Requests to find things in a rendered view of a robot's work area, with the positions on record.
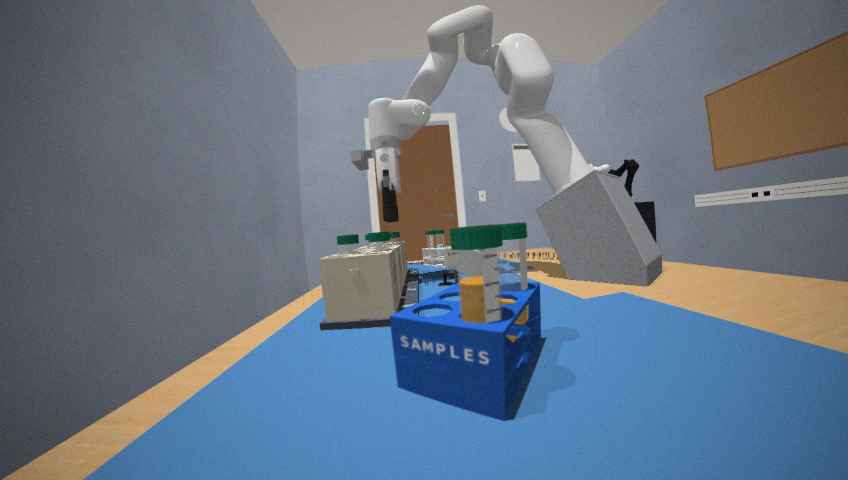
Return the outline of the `white tube rack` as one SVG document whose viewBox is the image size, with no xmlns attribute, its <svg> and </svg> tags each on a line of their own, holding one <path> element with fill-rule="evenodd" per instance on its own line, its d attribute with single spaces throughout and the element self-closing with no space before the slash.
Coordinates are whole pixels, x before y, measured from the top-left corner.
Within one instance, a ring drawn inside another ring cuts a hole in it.
<svg viewBox="0 0 848 480">
<path fill-rule="evenodd" d="M 455 250 L 452 250 L 451 246 L 429 248 L 429 250 L 436 250 L 436 257 L 428 257 L 427 250 L 428 250 L 427 248 L 422 249 L 424 266 L 441 267 L 441 268 L 449 268 L 449 267 L 456 266 Z M 444 255 L 437 256 L 437 250 L 444 250 Z M 435 260 L 435 262 L 432 264 L 429 260 Z M 440 262 L 440 261 L 443 261 L 443 262 Z M 434 265 L 437 265 L 437 266 L 434 266 Z"/>
</svg>

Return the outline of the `blue table mat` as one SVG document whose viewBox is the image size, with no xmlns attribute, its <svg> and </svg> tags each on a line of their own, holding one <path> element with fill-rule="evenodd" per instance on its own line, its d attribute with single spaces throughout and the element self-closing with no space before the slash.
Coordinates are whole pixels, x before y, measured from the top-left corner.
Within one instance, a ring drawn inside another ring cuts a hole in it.
<svg viewBox="0 0 848 480">
<path fill-rule="evenodd" d="M 391 326 L 321 297 L 83 480 L 848 480 L 847 353 L 538 283 L 505 421 L 398 388 Z"/>
</svg>

